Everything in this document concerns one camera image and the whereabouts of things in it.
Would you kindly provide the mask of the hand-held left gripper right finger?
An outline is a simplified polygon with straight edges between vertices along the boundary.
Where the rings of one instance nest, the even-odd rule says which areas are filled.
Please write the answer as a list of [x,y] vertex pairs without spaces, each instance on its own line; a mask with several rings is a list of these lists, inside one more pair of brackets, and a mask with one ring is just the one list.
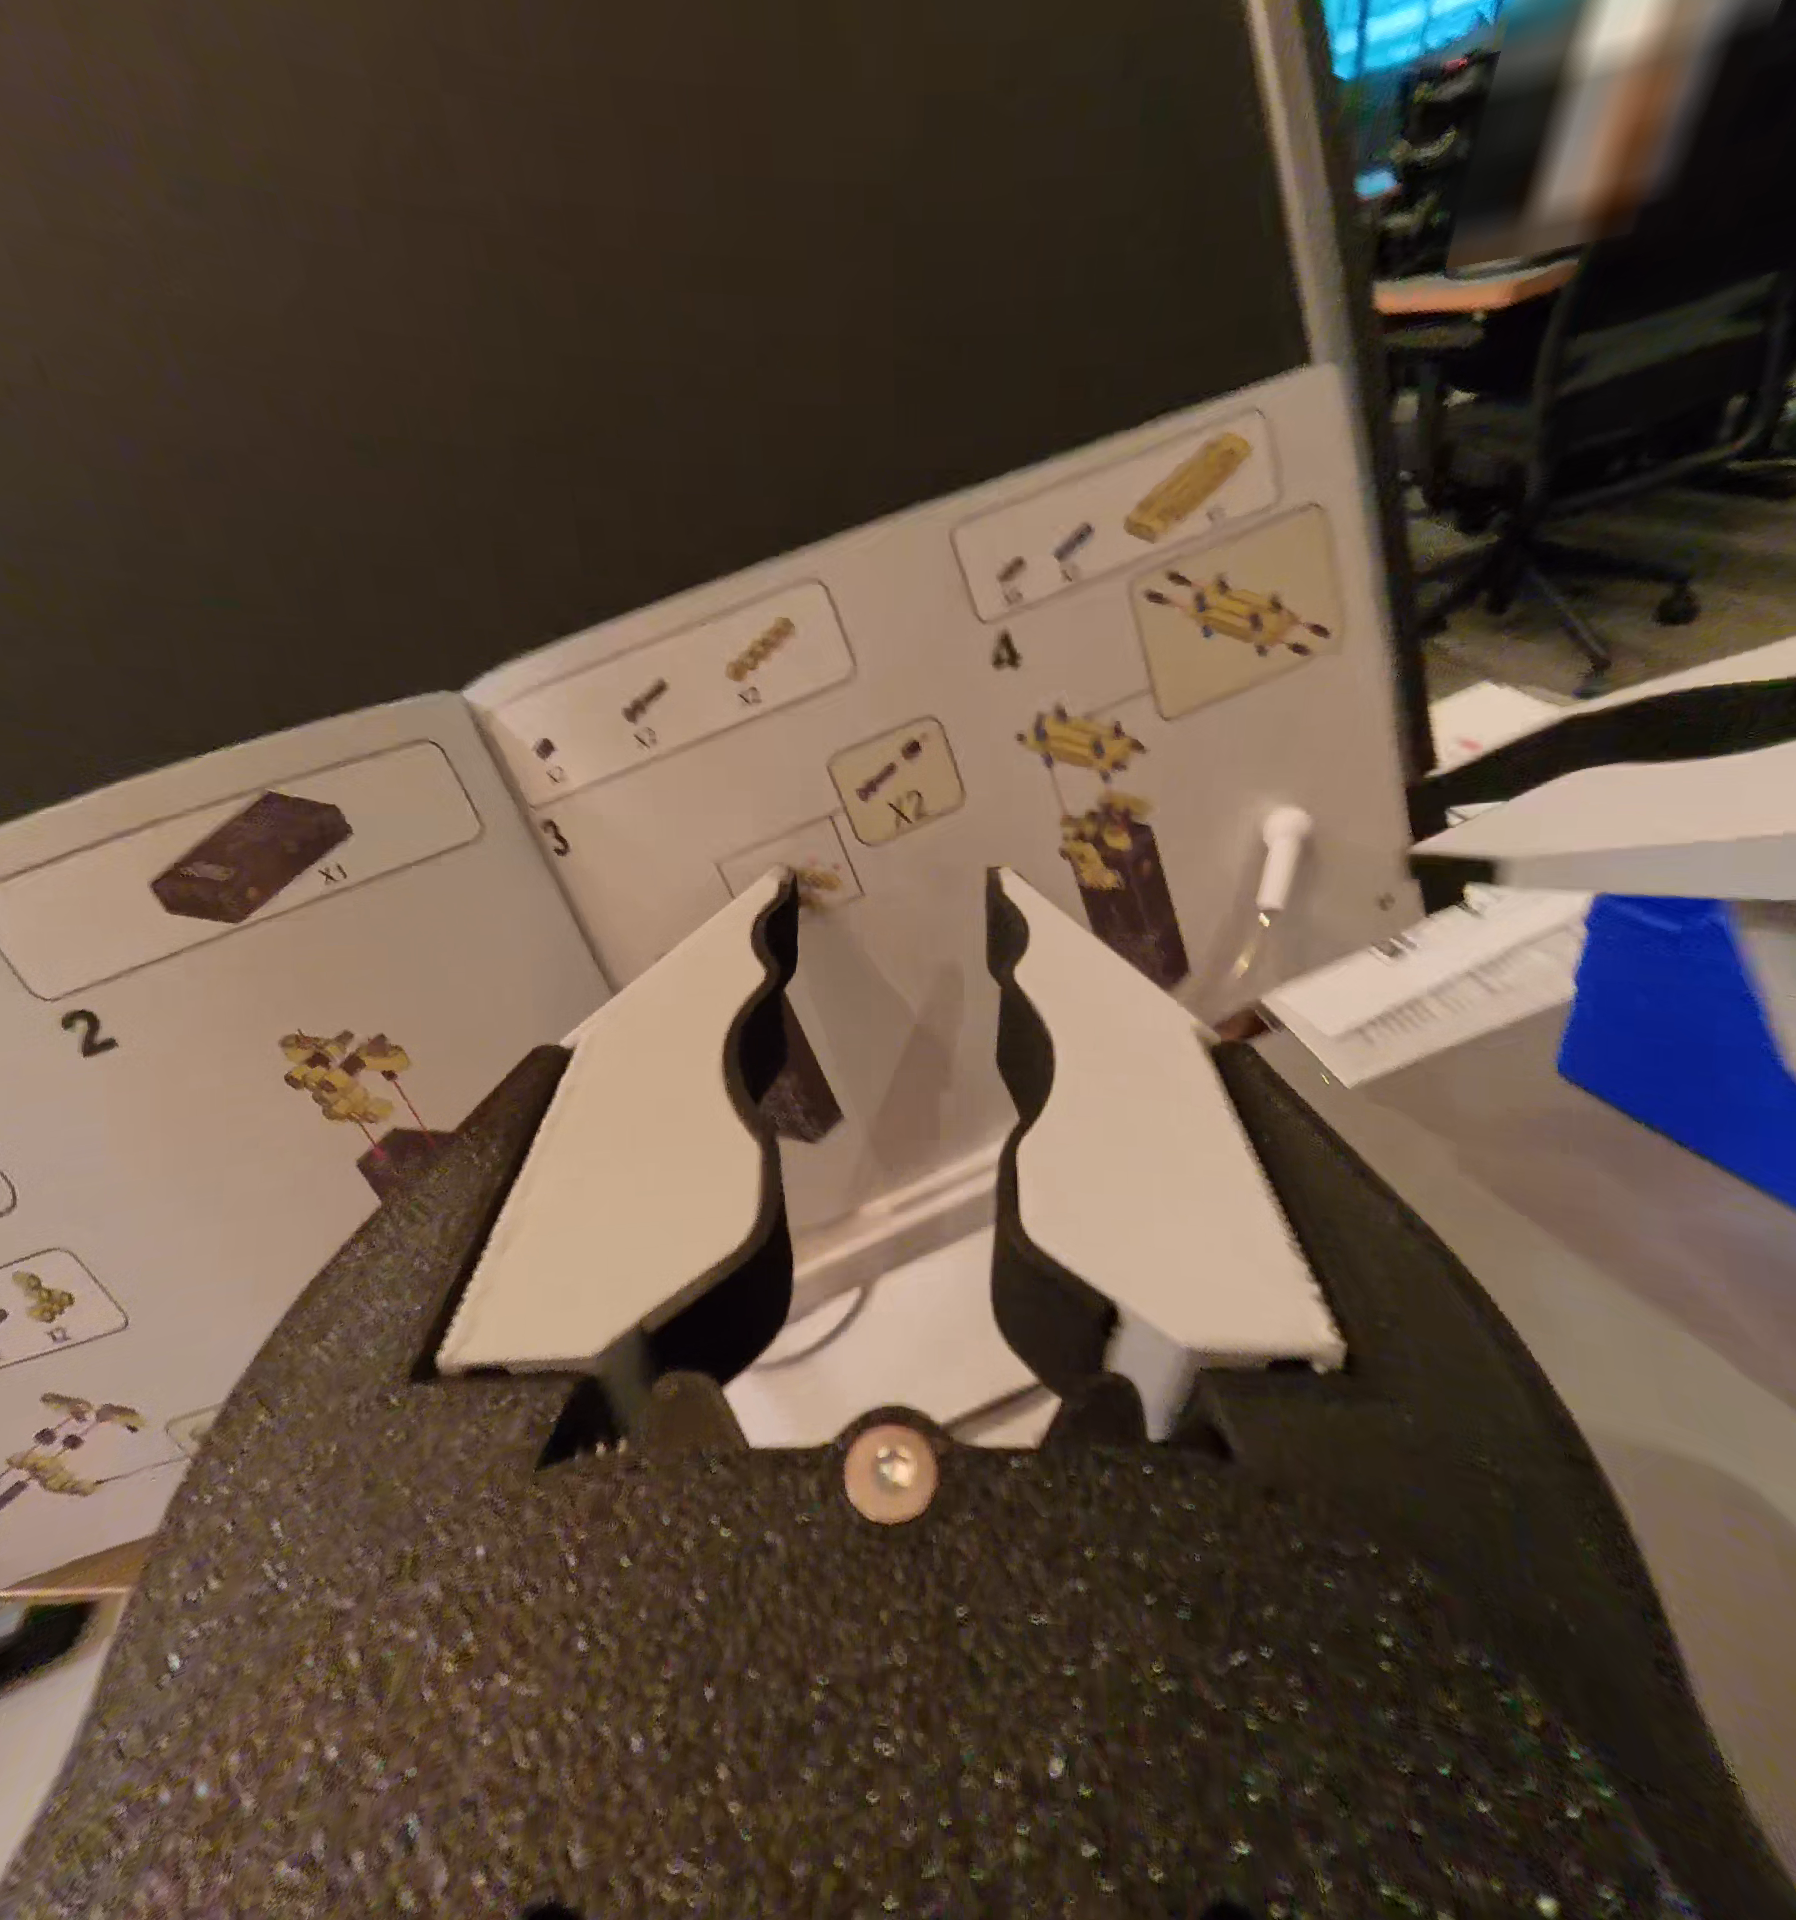
[[985,878],[998,1159],[992,1314],[1039,1384],[1135,1395],[1161,1443],[1212,1372],[1338,1373],[1344,1334],[1215,1035],[1023,874]]

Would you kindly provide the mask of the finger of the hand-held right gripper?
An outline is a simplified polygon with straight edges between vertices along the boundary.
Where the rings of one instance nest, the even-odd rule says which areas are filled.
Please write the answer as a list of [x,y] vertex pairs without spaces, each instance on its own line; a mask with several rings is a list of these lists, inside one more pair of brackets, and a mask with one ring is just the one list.
[[1535,793],[1611,766],[1665,766],[1796,741],[1796,637],[1617,695],[1543,703],[1508,739],[1414,783],[1414,840],[1466,807]]
[[1796,901],[1796,741],[1568,774],[1420,841],[1411,867],[1511,890]]

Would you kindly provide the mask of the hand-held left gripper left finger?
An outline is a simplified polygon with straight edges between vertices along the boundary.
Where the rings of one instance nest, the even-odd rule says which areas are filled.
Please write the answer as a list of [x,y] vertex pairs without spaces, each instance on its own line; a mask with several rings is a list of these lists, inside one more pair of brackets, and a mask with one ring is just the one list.
[[771,869],[590,1017],[433,1355],[606,1397],[729,1384],[789,1315],[781,1152],[800,900]]

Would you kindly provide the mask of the white instruction booklet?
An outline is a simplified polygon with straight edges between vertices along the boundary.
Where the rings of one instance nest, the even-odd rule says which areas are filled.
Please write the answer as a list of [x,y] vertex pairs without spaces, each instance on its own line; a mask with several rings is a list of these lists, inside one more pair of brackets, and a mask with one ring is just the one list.
[[153,1532],[358,1226],[771,869],[803,1280],[987,1186],[989,869],[1207,1023],[1399,924],[1369,475],[1283,373],[0,828],[0,1589]]

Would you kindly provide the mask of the blue plastic bin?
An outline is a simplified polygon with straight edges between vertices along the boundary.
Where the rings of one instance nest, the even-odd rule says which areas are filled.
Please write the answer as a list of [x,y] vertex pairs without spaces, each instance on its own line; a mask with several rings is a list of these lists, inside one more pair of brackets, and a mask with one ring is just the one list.
[[1726,901],[1595,897],[1557,1069],[1796,1212],[1796,1070]]

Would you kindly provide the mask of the white printed paper sheet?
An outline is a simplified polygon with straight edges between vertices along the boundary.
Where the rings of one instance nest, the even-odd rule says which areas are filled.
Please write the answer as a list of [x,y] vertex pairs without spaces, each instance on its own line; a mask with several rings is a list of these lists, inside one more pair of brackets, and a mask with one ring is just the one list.
[[1266,997],[1266,1017],[1344,1086],[1564,1006],[1573,992],[1589,894],[1474,884],[1388,941]]

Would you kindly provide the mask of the wooden office desk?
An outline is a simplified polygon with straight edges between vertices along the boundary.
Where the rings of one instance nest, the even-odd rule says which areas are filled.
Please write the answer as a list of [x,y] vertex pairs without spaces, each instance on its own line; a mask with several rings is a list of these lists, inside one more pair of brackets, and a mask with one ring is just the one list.
[[1380,279],[1371,284],[1369,300],[1385,320],[1476,320],[1555,296],[1575,274],[1577,264],[1575,251],[1564,251],[1466,273]]

